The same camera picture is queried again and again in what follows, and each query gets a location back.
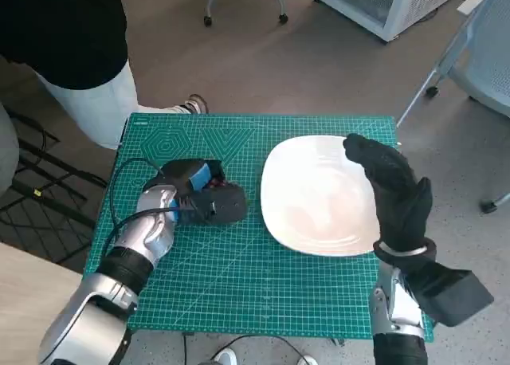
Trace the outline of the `black left robot hand blue tape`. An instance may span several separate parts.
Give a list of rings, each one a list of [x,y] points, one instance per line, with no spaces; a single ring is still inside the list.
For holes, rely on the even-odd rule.
[[[147,182],[144,190],[157,185],[172,185],[178,196],[185,196],[225,182],[221,160],[175,159],[164,164],[160,172]]]

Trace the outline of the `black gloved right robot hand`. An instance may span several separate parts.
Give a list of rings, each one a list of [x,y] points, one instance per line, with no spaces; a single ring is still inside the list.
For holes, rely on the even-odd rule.
[[[404,155],[376,140],[350,134],[343,146],[347,158],[363,167],[372,185],[379,240],[396,252],[423,247],[433,204],[431,181],[416,179]]]

